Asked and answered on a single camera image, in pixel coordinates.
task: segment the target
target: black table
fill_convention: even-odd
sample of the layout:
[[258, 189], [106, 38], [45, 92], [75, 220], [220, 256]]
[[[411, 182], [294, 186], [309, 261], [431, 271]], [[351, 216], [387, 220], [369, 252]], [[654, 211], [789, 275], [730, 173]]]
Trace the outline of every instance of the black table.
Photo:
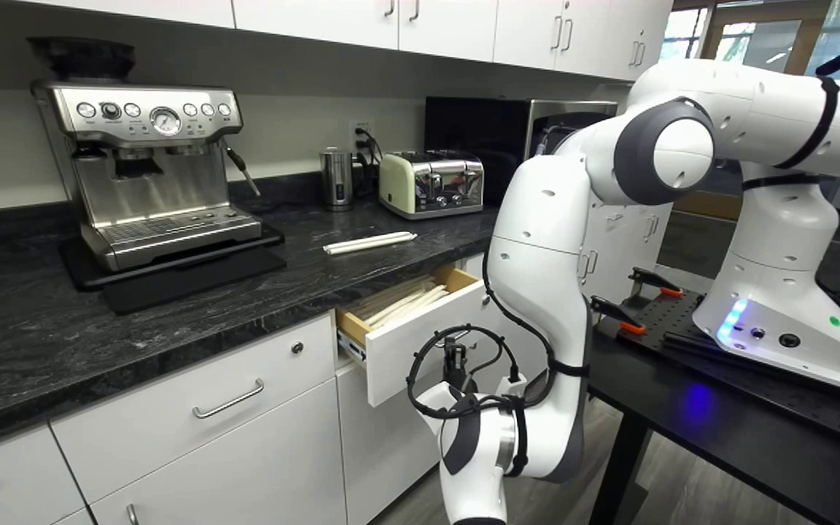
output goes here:
[[840, 439], [596, 335], [590, 391], [624, 413], [592, 525], [624, 522], [650, 431], [815, 522], [840, 522]]

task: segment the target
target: kitchen counter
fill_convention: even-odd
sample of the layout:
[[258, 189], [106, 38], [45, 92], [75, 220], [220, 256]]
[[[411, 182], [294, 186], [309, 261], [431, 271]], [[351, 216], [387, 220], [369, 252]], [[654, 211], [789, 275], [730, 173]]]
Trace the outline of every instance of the kitchen counter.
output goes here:
[[[287, 233], [274, 248], [287, 271], [230, 284], [167, 306], [115, 316], [99, 296], [75, 293], [59, 256], [70, 233], [0, 239], [0, 439], [106, 401], [156, 378], [229, 354], [421, 271], [488, 248], [497, 213], [404, 223], [377, 204], [351, 213], [282, 208], [266, 223]], [[328, 243], [414, 230], [409, 246], [328, 256]]]

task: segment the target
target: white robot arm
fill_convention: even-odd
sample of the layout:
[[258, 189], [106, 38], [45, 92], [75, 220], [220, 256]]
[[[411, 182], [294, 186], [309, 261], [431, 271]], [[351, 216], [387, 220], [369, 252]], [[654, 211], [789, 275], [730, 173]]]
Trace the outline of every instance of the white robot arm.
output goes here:
[[509, 522], [509, 474], [562, 483], [581, 465], [590, 312], [579, 255], [590, 195], [666, 204], [697, 186], [716, 159], [745, 165], [746, 195], [694, 324], [730, 354], [840, 385], [840, 306], [815, 284], [837, 213], [810, 178], [840, 175], [840, 86], [717, 61], [650, 67], [624, 114], [525, 162], [498, 211], [488, 286], [546, 344], [549, 389], [520, 401], [440, 382], [414, 398], [440, 439], [450, 522]]

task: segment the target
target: wall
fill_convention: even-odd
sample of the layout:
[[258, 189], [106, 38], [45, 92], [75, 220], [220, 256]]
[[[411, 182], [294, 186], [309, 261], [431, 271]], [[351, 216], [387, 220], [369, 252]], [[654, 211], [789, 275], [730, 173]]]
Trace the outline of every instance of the wall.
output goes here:
[[424, 98], [436, 93], [608, 98], [624, 92], [615, 83], [476, 61], [0, 3], [0, 208], [64, 198], [27, 93], [33, 79], [51, 76], [27, 45], [33, 36], [135, 45], [132, 83], [234, 87], [243, 99], [246, 128], [230, 143], [258, 178], [316, 173], [317, 151], [347, 143], [352, 119], [369, 119], [390, 151], [418, 149]]

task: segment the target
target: bottle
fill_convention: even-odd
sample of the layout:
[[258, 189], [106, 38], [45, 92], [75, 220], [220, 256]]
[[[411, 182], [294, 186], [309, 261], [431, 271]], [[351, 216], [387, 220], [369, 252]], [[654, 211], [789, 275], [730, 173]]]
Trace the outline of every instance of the bottle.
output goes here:
[[334, 213], [352, 208], [352, 162], [335, 147], [323, 151], [323, 204]]

